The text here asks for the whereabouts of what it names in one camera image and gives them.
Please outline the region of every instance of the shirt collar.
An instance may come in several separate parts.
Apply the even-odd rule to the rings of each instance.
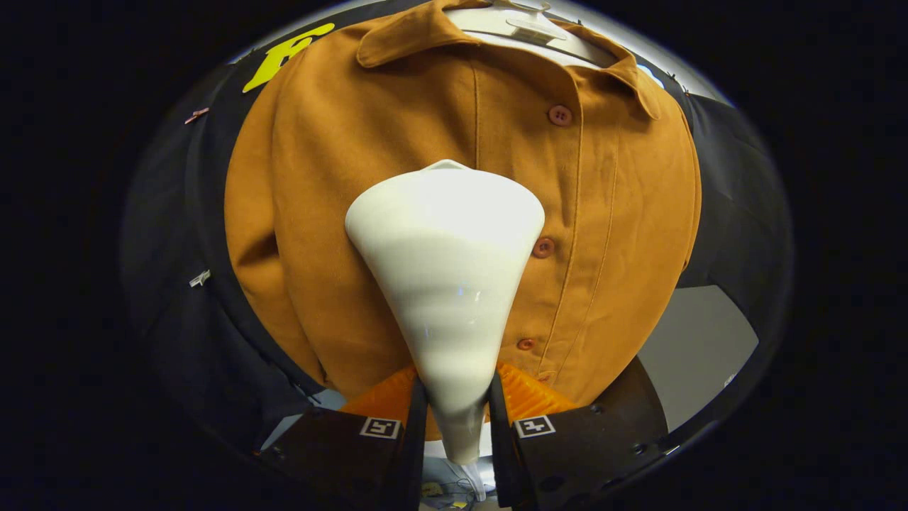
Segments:
[[[491,3],[485,0],[431,0],[397,13],[362,37],[356,60],[363,67],[370,68],[439,46],[460,43],[484,45],[484,41],[465,34],[451,23],[442,10],[488,5]],[[597,73],[614,76],[629,86],[646,114],[654,120],[659,119],[656,84],[643,76],[632,53],[584,26],[558,20],[552,20],[552,23],[617,57],[618,62]]]

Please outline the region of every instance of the metal clip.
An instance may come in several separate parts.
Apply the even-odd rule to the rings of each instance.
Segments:
[[[184,122],[184,124],[185,124],[185,125],[188,125],[189,123],[191,123],[191,122],[194,121],[195,119],[198,119],[199,117],[201,117],[201,116],[207,114],[207,113],[208,113],[208,110],[209,110],[208,108],[203,108],[202,110],[196,110],[195,112],[192,112],[192,117],[186,119],[186,122]]]
[[[199,276],[189,281],[189,287],[204,286],[205,281],[211,278],[212,270],[205,270]]]

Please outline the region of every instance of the shirt button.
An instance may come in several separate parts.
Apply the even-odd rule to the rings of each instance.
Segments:
[[[555,105],[548,109],[548,120],[556,126],[567,126],[570,125],[570,121],[573,118],[570,110],[564,105]]]
[[[533,246],[533,256],[545,259],[555,252],[555,242],[547,237],[540,237]]]

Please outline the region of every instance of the gray wall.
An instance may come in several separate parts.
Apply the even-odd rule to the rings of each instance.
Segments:
[[[756,348],[754,329],[718,286],[676,289],[637,355],[672,431],[725,388]]]

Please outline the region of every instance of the orange shirt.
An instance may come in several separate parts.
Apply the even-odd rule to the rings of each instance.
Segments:
[[[243,291],[348,399],[411,363],[344,230],[353,200],[392,176],[450,158],[538,197],[549,243],[527,254],[499,360],[580,405],[644,344],[690,256],[700,175],[675,100],[583,26],[555,22],[616,64],[564,67],[442,13],[485,5],[435,0],[324,36],[264,87],[233,149],[224,217]]]

